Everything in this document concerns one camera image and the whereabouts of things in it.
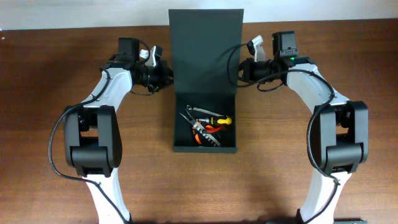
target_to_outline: black box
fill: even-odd
[[[235,153],[236,87],[227,79],[226,63],[233,47],[241,43],[243,10],[171,9],[169,20],[176,97],[173,150]],[[239,56],[237,50],[229,65],[235,84]],[[232,127],[222,135],[222,147],[197,145],[191,125],[180,115],[186,114],[187,105],[233,117]]]

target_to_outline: pliers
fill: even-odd
[[[214,138],[213,135],[209,134],[206,132],[206,129],[201,125],[199,121],[197,121],[193,116],[188,112],[188,110],[185,109],[187,114],[189,115],[190,118],[187,118],[184,114],[180,113],[180,115],[185,118],[193,128],[195,128],[207,141],[209,141],[213,146],[218,146],[220,147],[221,144],[220,142]]]

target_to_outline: box lid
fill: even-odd
[[[241,43],[243,9],[170,9],[169,20],[175,92],[235,95],[226,63],[232,47]],[[237,50],[229,65],[233,83],[239,57]]]

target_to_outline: yellow screwdriver handle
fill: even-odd
[[[232,118],[230,118],[229,116],[227,116],[225,119],[216,119],[217,124],[226,124],[226,125],[230,125],[232,124]]]

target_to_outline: white wall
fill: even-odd
[[[0,0],[0,28],[169,24],[168,9],[244,9],[244,22],[398,17],[398,0]]]

